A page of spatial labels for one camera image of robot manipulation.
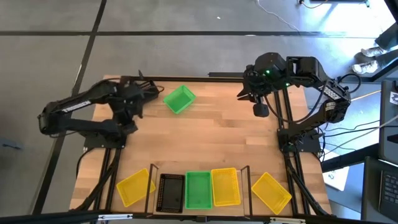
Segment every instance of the yellow plastic basket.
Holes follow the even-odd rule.
[[[240,205],[238,176],[235,168],[211,170],[214,205],[217,207]]]
[[[128,206],[136,203],[138,200],[144,198],[147,194],[149,173],[147,169],[142,169],[128,178],[120,181],[116,188],[120,197],[122,198],[123,205]],[[155,190],[155,184],[150,182],[149,192]]]
[[[278,215],[292,198],[291,194],[267,172],[257,180],[251,187],[251,190],[275,213],[275,215]]]

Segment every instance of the sneaker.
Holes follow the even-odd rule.
[[[375,72],[379,68],[379,64],[377,63],[376,60],[373,60],[371,62],[365,62],[353,65],[352,68],[355,73],[357,73],[358,75],[362,75],[366,72],[368,73]]]
[[[361,53],[367,57],[374,57],[374,56],[382,55],[386,52],[387,51],[382,49],[381,47],[372,47],[369,49],[361,49]]]

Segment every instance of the green plastic basket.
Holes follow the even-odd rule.
[[[185,86],[182,85],[166,96],[163,102],[175,113],[179,114],[191,103],[196,96]]]
[[[212,195],[210,171],[195,171],[186,173],[186,209],[211,209],[213,207]]]

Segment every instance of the gray floor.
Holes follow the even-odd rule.
[[[0,31],[91,30],[100,2],[2,0]],[[362,60],[355,56],[359,50],[373,46],[372,37],[392,24],[385,4],[376,0],[371,1],[370,8],[360,3],[327,3],[313,10],[290,0],[261,4],[301,31],[344,32],[347,38],[97,37],[81,90],[105,74],[135,75],[138,69],[146,75],[168,76],[238,72],[260,54],[271,51],[283,57],[314,56],[329,76],[337,77]],[[252,0],[108,1],[99,30],[292,31],[275,16],[261,11]],[[87,41],[88,37],[0,37],[0,136],[24,145],[20,151],[1,148],[0,216],[30,212],[53,142],[39,133],[36,116],[49,101],[70,94]],[[379,85],[363,85],[355,96],[378,88]],[[312,107],[317,94],[306,90],[306,97],[308,107]],[[330,128],[377,120],[379,97],[375,94],[353,102],[346,120]],[[92,108],[87,108],[74,117],[90,119],[92,112]],[[328,140],[332,144],[342,141],[343,138]],[[375,141],[377,134],[346,147],[359,149]],[[44,212],[68,209],[82,145],[79,135],[66,138]],[[342,217],[358,217],[338,205],[332,207]]]

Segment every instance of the plastic basket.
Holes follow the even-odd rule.
[[[187,172],[185,178],[185,208],[211,209],[210,171]]]
[[[276,215],[278,215],[289,200],[291,194],[285,190],[269,173],[264,173],[251,187],[255,193]]]
[[[184,175],[160,175],[156,212],[182,213],[184,180]]]
[[[116,188],[118,189],[119,195],[122,198],[123,205],[128,207],[138,200],[144,198],[148,188],[149,173],[147,169],[142,169],[128,178],[120,181]],[[150,182],[149,192],[155,190],[155,184],[153,181]]]
[[[240,205],[238,176],[235,168],[211,170],[211,183],[213,186],[213,200],[217,207]]]
[[[175,113],[179,114],[190,104],[193,103],[196,96],[186,87],[182,85],[166,96],[163,102]]]

